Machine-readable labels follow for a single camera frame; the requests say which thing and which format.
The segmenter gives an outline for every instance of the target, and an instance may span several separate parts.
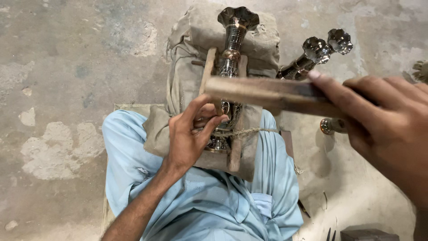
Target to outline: finger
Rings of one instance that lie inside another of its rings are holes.
[[[428,96],[418,87],[407,82],[405,79],[400,77],[385,77],[384,80],[402,92],[407,98],[422,103],[428,102]]]
[[[220,125],[220,123],[222,121],[228,121],[229,117],[227,115],[221,115],[221,116],[214,116],[210,119],[209,122],[207,122],[207,124],[205,125],[205,127],[199,132],[199,138],[200,141],[199,143],[201,143],[203,146],[206,146],[206,144],[208,143],[208,140],[211,136],[211,134],[213,133],[214,129]]]
[[[384,79],[366,76],[360,79],[349,79],[343,85],[358,92],[370,102],[385,108],[398,108],[403,106],[404,95]]]
[[[180,118],[180,121],[189,125],[193,124],[193,120],[195,119],[198,111],[210,100],[211,100],[211,96],[207,94],[203,94],[198,96],[194,100],[190,101],[189,105],[184,110],[183,115]]]
[[[348,130],[349,143],[352,148],[361,156],[368,156],[371,150],[371,143],[368,142],[370,135],[367,130],[360,123],[350,118],[345,120],[345,126]]]
[[[214,104],[205,104],[201,109],[199,109],[196,114],[195,120],[199,120],[200,118],[210,118],[216,115],[216,110]]]
[[[180,117],[183,115],[183,113],[180,113],[180,114],[178,114],[178,115],[176,115],[176,116],[173,116],[173,117],[171,117],[169,120],[168,120],[168,126],[169,126],[169,129],[170,130],[173,130],[174,129],[174,127],[175,127],[175,123],[177,122],[177,120],[178,119],[180,119]]]
[[[367,130],[377,128],[382,110],[333,78],[311,70],[309,79],[344,113],[359,121]]]
[[[194,120],[193,121],[193,127],[195,129],[199,129],[204,127],[208,122],[210,121],[210,119],[202,119],[202,120]]]
[[[425,92],[426,94],[428,94],[428,84],[424,84],[424,83],[416,83],[415,84],[416,88],[422,90],[423,92]]]

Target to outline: knee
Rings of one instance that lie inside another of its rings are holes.
[[[102,131],[103,133],[108,129],[114,129],[114,127],[124,125],[126,120],[129,119],[130,113],[125,110],[117,110],[110,113],[103,121]]]
[[[276,129],[275,118],[269,111],[265,109],[262,110],[262,119],[260,120],[260,128]]]

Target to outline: cloth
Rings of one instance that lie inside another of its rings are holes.
[[[206,60],[208,49],[217,47],[222,53],[225,48],[226,31],[217,22],[218,14],[227,7],[217,3],[198,3],[189,8],[186,14],[172,28],[168,38],[171,53],[166,84],[165,110],[153,106],[149,119],[144,123],[147,132],[145,150],[164,157],[169,151],[169,114],[177,115],[185,110],[189,102],[199,94],[203,67],[191,62]],[[279,62],[279,33],[273,15],[256,12],[260,24],[255,31],[249,31],[243,41],[241,54],[248,56],[248,76],[274,78]],[[246,128],[259,127],[262,108],[247,105],[244,108]],[[240,170],[231,173],[247,181],[253,179],[254,156],[258,135],[243,139],[243,157]],[[225,154],[204,152],[195,166],[228,171]]]
[[[147,136],[141,124],[146,120],[118,110],[102,126],[109,157],[106,196],[116,216],[162,164],[162,157],[143,148]],[[260,127],[276,128],[266,110]],[[255,165],[252,183],[220,170],[190,168],[163,196],[141,240],[291,240],[303,219],[293,159],[278,133],[259,132]],[[270,215],[268,204],[260,202],[269,196]]]

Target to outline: hand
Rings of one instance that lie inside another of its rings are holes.
[[[346,80],[308,77],[351,118],[351,146],[421,209],[428,208],[428,86],[399,77]],[[368,100],[353,90],[376,102]]]
[[[225,114],[216,115],[214,104],[208,104],[210,100],[209,95],[203,94],[192,100],[183,113],[169,120],[169,155],[161,169],[180,177],[184,175],[201,156],[214,129],[229,120]]]

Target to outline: light blue clothing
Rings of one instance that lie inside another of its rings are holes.
[[[103,123],[108,154],[106,195],[117,216],[147,186],[162,157],[143,149],[146,117],[118,110]],[[276,129],[262,112],[260,128]],[[259,132],[252,183],[213,169],[192,167],[163,196],[142,240],[291,240],[303,224],[293,159],[282,137]]]

